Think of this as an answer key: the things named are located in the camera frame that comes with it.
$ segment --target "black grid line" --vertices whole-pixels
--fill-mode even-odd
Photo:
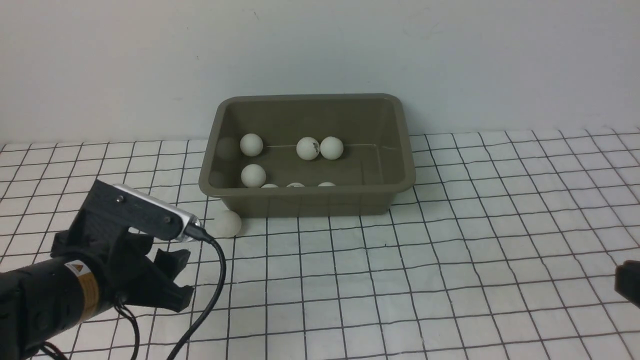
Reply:
[[[480,135],[480,141],[482,142],[482,144],[484,146],[484,139],[482,138],[482,135]],[[498,173],[498,169],[495,167],[495,164],[493,162],[492,162],[492,166],[493,166],[493,169],[496,171],[496,174],[497,174]],[[467,174],[469,174],[469,169],[466,166],[465,166],[465,168],[467,170]],[[475,191],[476,195],[478,195],[476,186],[473,185],[473,187],[474,187],[474,191]],[[515,203],[513,203],[513,199],[510,196],[509,196],[509,199],[511,200],[512,205],[515,208]],[[480,206],[482,206],[482,209],[483,209],[484,213],[487,214],[486,207],[482,202],[480,202]],[[491,224],[491,222],[489,222],[489,225],[491,226],[492,233],[494,235],[496,235],[496,232],[495,232],[495,229],[493,227],[493,224]],[[500,251],[502,252],[502,256],[504,256],[504,258],[506,259],[507,258],[507,254],[504,252],[504,247],[502,246],[501,242],[498,241],[497,243],[498,243],[498,245],[500,247]],[[469,251],[468,245],[467,245],[467,251],[469,252],[469,257],[471,258],[471,251]],[[507,261],[507,267],[509,268],[509,271],[511,272],[511,275],[513,276],[513,278],[516,279],[516,273],[513,271],[513,268],[511,267],[511,263],[509,261]],[[531,319],[531,323],[533,324],[534,328],[536,329],[536,334],[538,335],[538,339],[542,342],[542,336],[540,335],[540,330],[538,329],[538,326],[536,325],[536,322],[534,321],[534,318],[533,318],[533,316],[531,314],[531,310],[529,309],[529,306],[527,305],[525,297],[522,294],[522,288],[520,287],[519,284],[517,284],[516,286],[518,286],[518,292],[520,294],[520,298],[522,299],[523,304],[525,304],[525,308],[526,308],[527,312],[529,312],[529,319]],[[485,296],[485,300],[487,302],[487,306],[490,308],[491,305],[489,305],[489,301],[486,298],[486,293],[484,293],[484,296]],[[500,329],[498,328],[497,324],[495,324],[495,326],[496,326],[496,329],[498,330],[498,333],[500,334]],[[547,358],[550,359],[549,352],[548,352],[547,347],[545,346],[544,343],[542,343],[542,347],[543,347],[543,349],[545,351],[545,354],[547,355]],[[504,347],[504,351],[505,351],[505,353],[507,355],[509,354],[508,351],[506,350],[506,346]]]
[[[556,166],[555,166],[553,163],[551,163],[551,166],[552,166],[554,169],[556,168]],[[591,178],[591,176],[589,175],[589,173],[588,173],[588,172],[585,172],[585,173],[586,173],[586,174],[587,174],[587,176],[588,176],[588,177],[593,181],[593,179]],[[568,187],[567,187],[567,185],[566,185],[566,182],[564,181],[564,179],[563,179],[562,177],[560,177],[560,181],[563,183],[563,185],[564,185],[564,187],[565,187],[565,188],[568,188]],[[572,194],[571,192],[569,192],[569,195],[571,196],[572,200],[575,202],[575,197],[573,196],[573,194]],[[579,211],[580,211],[580,213],[582,214],[582,217],[584,217],[584,219],[585,219],[585,221],[587,222],[587,224],[589,224],[589,229],[590,229],[591,231],[593,231],[594,235],[596,236],[596,238],[597,238],[597,239],[598,239],[598,241],[600,242],[600,245],[601,245],[601,246],[602,246],[602,248],[605,250],[605,253],[606,253],[606,254],[611,258],[611,261],[612,261],[613,263],[615,263],[615,259],[611,256],[611,254],[610,254],[610,253],[609,253],[609,251],[607,250],[607,247],[604,245],[604,242],[602,241],[602,239],[600,239],[600,235],[598,235],[598,233],[597,233],[596,231],[594,231],[593,227],[592,227],[592,226],[591,226],[591,224],[589,223],[589,220],[588,220],[588,219],[587,219],[587,217],[585,216],[584,211],[582,210],[582,208],[578,208],[578,210],[579,210]],[[584,273],[584,275],[585,275],[585,276],[587,276],[587,273],[586,273],[586,271],[584,271],[584,266],[582,265],[582,263],[578,260],[578,258],[577,258],[577,257],[575,257],[575,256],[574,256],[574,258],[575,258],[575,260],[578,262],[578,264],[579,264],[579,266],[580,266],[580,269],[582,270],[582,272]],[[591,289],[592,289],[593,293],[596,295],[596,297],[598,297],[598,300],[600,300],[600,297],[598,296],[597,292],[595,291],[595,288],[593,287],[593,285],[591,284],[591,282],[590,282],[590,281],[589,281],[589,285],[591,286]],[[618,327],[616,326],[616,323],[615,323],[615,322],[613,321],[613,319],[611,318],[611,315],[609,314],[609,311],[607,310],[607,308],[606,308],[605,306],[603,306],[603,307],[602,307],[602,309],[603,309],[603,310],[605,311],[605,313],[607,314],[607,317],[609,318],[609,321],[613,324],[613,327],[616,329],[616,332],[618,332]],[[569,315],[569,319],[573,322],[573,318],[571,317],[571,314],[569,314],[569,312],[568,312],[568,311],[567,311],[567,314]],[[631,354],[631,350],[629,350],[629,347],[627,346],[627,343],[625,343],[625,340],[622,338],[622,335],[618,334],[618,337],[620,338],[620,341],[622,341],[622,343],[624,344],[625,349],[627,350],[627,353],[629,354],[629,356],[630,356],[630,357],[632,357],[633,355]],[[589,357],[591,357],[591,354],[589,353],[589,350],[587,349],[587,347],[586,347],[586,346],[584,346],[584,349],[585,349],[585,351],[587,352],[587,354],[589,355]]]
[[[536,183],[533,181],[533,178],[531,177],[531,175],[530,175],[529,171],[526,169],[526,167],[525,167],[525,171],[527,172],[527,175],[529,176],[529,179],[531,180],[531,183],[532,183],[532,184],[533,184],[533,186],[535,187],[536,191],[538,191],[538,186],[537,186],[537,185],[536,185]],[[514,207],[515,207],[515,203],[513,202],[513,198],[511,197],[511,194],[509,194],[509,199],[511,200],[512,204],[513,204],[513,205],[514,205]],[[542,202],[544,203],[545,208],[546,208],[547,210],[549,210],[548,205],[547,205],[547,203],[544,201],[544,199],[543,199],[543,201],[542,201]],[[529,233],[529,230],[527,229],[527,225],[525,224],[524,220],[522,220],[522,215],[518,214],[518,219],[519,219],[519,221],[520,221],[520,223],[521,223],[522,227],[526,230],[527,235],[528,235],[528,237],[529,237],[529,241],[531,242],[531,245],[532,245],[532,246],[533,246],[533,248],[536,250],[537,255],[539,255],[539,256],[540,256],[540,250],[538,249],[538,247],[536,246],[536,244],[533,242],[533,239],[531,238],[531,234]],[[554,219],[553,221],[554,221],[554,224],[555,224],[555,226],[556,226],[556,229],[558,229],[558,230],[559,230],[559,229],[560,229],[560,227],[558,226],[558,224],[557,224],[556,220]],[[550,278],[550,279],[553,279],[553,276],[551,275],[551,271],[549,270],[549,267],[547,266],[547,264],[545,264],[545,263],[544,263],[544,261],[541,261],[541,263],[542,263],[542,265],[545,267],[545,270],[547,271],[547,274],[548,274],[549,278]],[[560,292],[559,292],[559,290],[558,290],[558,288],[557,288],[557,286],[556,286],[556,283],[555,283],[555,282],[552,282],[552,285],[553,285],[553,287],[554,287],[554,290],[556,291],[556,295],[557,295],[558,299],[559,299],[559,300],[560,300],[560,302],[562,303],[563,309],[564,309],[564,311],[565,311],[565,313],[566,313],[567,317],[569,318],[569,321],[571,321],[571,324],[572,324],[572,326],[573,326],[573,330],[576,332],[576,334],[578,334],[578,335],[579,335],[579,336],[578,336],[578,338],[579,338],[579,340],[580,340],[580,343],[582,344],[582,347],[584,348],[584,351],[585,351],[585,352],[586,352],[586,354],[589,356],[589,358],[590,358],[590,359],[592,359],[591,354],[589,353],[589,350],[587,349],[587,346],[584,344],[584,340],[582,339],[582,335],[580,335],[580,332],[578,331],[578,328],[577,328],[577,326],[576,326],[576,324],[575,324],[575,321],[573,320],[573,318],[571,317],[571,314],[569,313],[569,311],[568,311],[568,310],[567,310],[567,308],[566,308],[566,304],[564,303],[564,299],[563,299],[563,298],[562,298],[562,296],[560,295]]]

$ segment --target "white wall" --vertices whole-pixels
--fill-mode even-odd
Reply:
[[[388,92],[412,133],[640,119],[638,0],[3,0],[0,142],[208,135],[235,95]]]

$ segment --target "plastic bin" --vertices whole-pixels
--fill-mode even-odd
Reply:
[[[244,156],[245,134],[262,138],[256,157]],[[337,160],[305,161],[298,140],[335,136]],[[245,188],[242,169],[258,164],[278,188]],[[336,186],[318,187],[330,181]],[[303,188],[287,188],[298,182]],[[388,94],[234,97],[220,104],[200,171],[200,189],[242,217],[318,217],[386,212],[415,182],[415,167],[400,100]]]

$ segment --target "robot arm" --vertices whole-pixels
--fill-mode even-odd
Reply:
[[[175,206],[96,181],[69,230],[56,234],[50,260],[0,274],[0,359],[27,359],[49,338],[115,304],[185,309],[193,287],[173,281],[190,253],[158,250],[151,261],[147,254],[154,238],[188,241],[194,236],[216,247],[221,271],[207,306],[213,308],[224,283],[225,258],[199,225],[194,215]],[[130,227],[144,234],[132,234]],[[176,354],[207,315],[183,336]]]

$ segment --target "grid paper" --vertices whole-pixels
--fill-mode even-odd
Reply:
[[[227,285],[179,359],[640,359],[640,310],[613,290],[640,259],[640,129],[410,137],[416,185],[373,217],[245,219],[220,239]],[[5,145],[0,272],[43,261],[97,178],[194,213],[205,141]],[[133,307],[138,359],[163,359],[219,264],[199,242],[180,314]],[[52,339],[73,360],[128,359],[109,310]]]

